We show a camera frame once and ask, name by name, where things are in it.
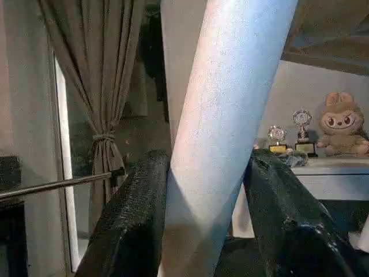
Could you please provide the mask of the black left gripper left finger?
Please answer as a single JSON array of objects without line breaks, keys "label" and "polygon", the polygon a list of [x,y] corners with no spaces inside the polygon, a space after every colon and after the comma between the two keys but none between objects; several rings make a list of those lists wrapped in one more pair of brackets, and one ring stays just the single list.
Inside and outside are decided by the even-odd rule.
[{"label": "black left gripper left finger", "polygon": [[147,152],[103,208],[76,276],[157,276],[170,159]]}]

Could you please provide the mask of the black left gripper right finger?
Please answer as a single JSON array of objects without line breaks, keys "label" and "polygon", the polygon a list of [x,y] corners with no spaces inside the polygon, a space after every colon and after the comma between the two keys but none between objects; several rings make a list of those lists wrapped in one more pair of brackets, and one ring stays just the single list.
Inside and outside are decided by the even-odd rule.
[{"label": "black left gripper right finger", "polygon": [[348,233],[278,157],[254,150],[244,187],[266,276],[368,276]]}]

